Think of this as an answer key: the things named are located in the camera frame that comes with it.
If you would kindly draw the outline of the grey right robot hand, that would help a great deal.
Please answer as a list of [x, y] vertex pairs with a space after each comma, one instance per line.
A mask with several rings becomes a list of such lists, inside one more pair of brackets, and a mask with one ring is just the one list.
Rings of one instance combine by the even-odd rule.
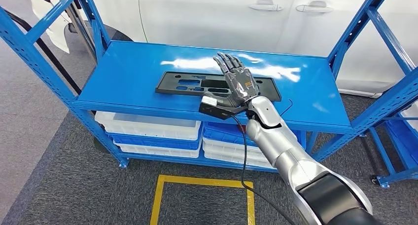
[[236, 108], [259, 95], [259, 88], [252, 73], [239, 58], [218, 52], [213, 56], [213, 60], [218, 64], [231, 91], [227, 97], [219, 97], [210, 92], [206, 94], [215, 98], [220, 106]]

